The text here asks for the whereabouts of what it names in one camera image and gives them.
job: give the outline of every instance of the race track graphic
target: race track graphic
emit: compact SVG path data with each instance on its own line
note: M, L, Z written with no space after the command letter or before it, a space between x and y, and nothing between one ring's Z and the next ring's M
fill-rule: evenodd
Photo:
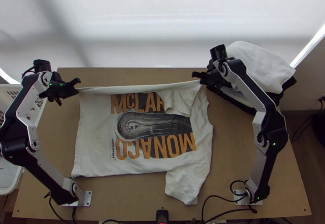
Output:
M182 115L128 111L117 121L118 136L126 141L191 132L190 118Z

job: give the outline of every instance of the metal bracket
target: metal bracket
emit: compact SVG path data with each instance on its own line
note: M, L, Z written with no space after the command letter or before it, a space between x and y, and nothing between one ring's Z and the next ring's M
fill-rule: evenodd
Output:
M71 204L62 204L61 206L85 206L85 207L88 207L88 206L90 206L90 203L91 203L91 195L92 195L91 191L81 190L80 200L75 201Z
M247 191L245 189L236 189L234 190L234 192L236 194L244 194L247 193ZM237 196L234 194L234 200L240 199L242 196ZM243 198L242 200L236 201L235 205L263 205L263 201L260 200L256 203L252 203L250 204L250 196L248 195L247 197Z

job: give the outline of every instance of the white wall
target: white wall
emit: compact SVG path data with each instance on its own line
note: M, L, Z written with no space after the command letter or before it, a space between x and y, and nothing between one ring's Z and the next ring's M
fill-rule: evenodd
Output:
M243 39L258 44L284 57L290 63L307 40L279 41ZM33 60L48 60L52 69L58 67L206 67L209 50L236 39L215 40L133 40L81 41L76 45L61 36L47 35L31 40L0 42L1 68L21 81L21 73L33 65Z
M325 95L325 39L296 67L297 83L284 92L281 110L319 109Z

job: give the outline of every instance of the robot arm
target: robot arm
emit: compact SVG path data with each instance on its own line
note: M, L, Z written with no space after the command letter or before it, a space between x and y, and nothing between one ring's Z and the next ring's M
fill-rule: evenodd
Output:
M222 86L235 84L256 110L253 131L257 153L253 172L245 183L249 195L247 204L252 204L269 195L268 181L276 156L288 141L285 119L270 97L247 74L240 59L228 58L224 45L211 49L210 53L212 60L208 71L193 72L192 77L199 77L201 84L217 94Z
M82 191L70 178L65 178L44 156L31 113L35 100L48 98L61 105L60 98L68 98L78 91L74 89L75 78L69 83L62 81L60 74L51 72L48 61L34 61L35 73L25 76L23 88L5 113L0 128L2 156L14 165L25 167L49 190L52 199L60 205L89 206L91 191Z

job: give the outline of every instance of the black cable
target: black cable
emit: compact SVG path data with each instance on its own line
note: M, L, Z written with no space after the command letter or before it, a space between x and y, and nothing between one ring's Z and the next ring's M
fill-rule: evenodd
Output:
M3 203L3 207L2 207L2 209L4 209L4 207L6 206L7 199L8 199L8 194L7 194L7 196L6 196L6 199L4 200L4 203Z
M309 123L307 126L305 126L305 128L301 131L299 136L295 140L292 140L291 142L293 143L294 141L298 140L300 138L300 136L302 135L302 133L304 132L304 130L306 130L306 128L309 127L310 125L311 125L311 123Z
M192 218L191 221L184 221L183 224L189 223L189 224L198 224L200 221L197 221L195 218Z
M32 66L31 68L29 68L28 70L26 70L26 71L22 74L22 79L24 78L24 76L25 76L26 73L28 73L28 72L36 73L36 72L32 71L34 68L35 68L35 66Z
M244 196L244 195L247 195L247 193L242 193L242 194L234 193L234 191L232 190L232 186L233 186L234 183L243 183L243 184L245 184L246 181L242 181L242 180L236 180L236 181L233 181L233 182L230 184L230 191L231 191L234 195L237 195L237 196Z
M319 110L318 113L320 113L323 109L323 99L319 99L318 100L322 105L321 105L321 109ZM290 141L293 142L292 140L294 139L294 137L296 136L296 134L298 133L299 129L312 117L313 115L309 116L296 130L296 132L293 134L293 136L290 138Z
M64 220L61 216L58 215L58 213L56 213L56 211L54 210L54 208L53 208L53 206L52 206L52 204L51 204L51 200L52 200L52 198L49 199L48 204L50 205L50 207L51 207L53 213L57 216L57 218L59 218L59 219L60 219L61 221L63 221L64 223L72 224L71 222L68 222L68 221Z
M106 223L106 222L116 222L116 223L118 223L118 224L121 224L121 223L122 223L122 222L119 222L119 221L114 220L114 219L108 219L108 220L102 222L102 224L104 224L104 223Z
M76 219L75 219L76 210L77 210L77 206L74 206L74 209L72 210L72 221L74 224L77 224Z
M287 223L292 224L287 218L285 218L285 217L282 217L282 218L285 219Z
M50 195L51 195L51 191L49 191L43 198L47 198Z
M217 218L220 217L220 216L223 216L223 215L228 214L228 213L231 213L231 212L236 212L236 211L251 211L251 212L253 212L254 214L257 213L257 210L253 209L253 208L249 205L248 208L246 208L246 209L235 209L235 210L230 210L230 211L223 212L223 213L221 213L221 214L219 214L219 215L216 215L216 216L210 218L209 220L207 220L206 222L204 222L204 224L206 224L206 223L208 223L208 222L210 222L210 221L212 221L212 220L214 220L214 219L217 219Z
M241 198L239 198L237 200L228 200L228 199L225 199L225 198L220 197L218 195L210 195L209 197L206 198L206 200L204 201L203 206L202 206L202 212L201 212L201 222L202 222L202 224L203 224L204 206L206 205L206 202L208 201L209 198L215 197L215 198L220 198L222 200L234 203L234 202L237 202L237 201L240 201L240 200L244 199L246 196L247 196L247 194L245 194L243 197L241 197Z

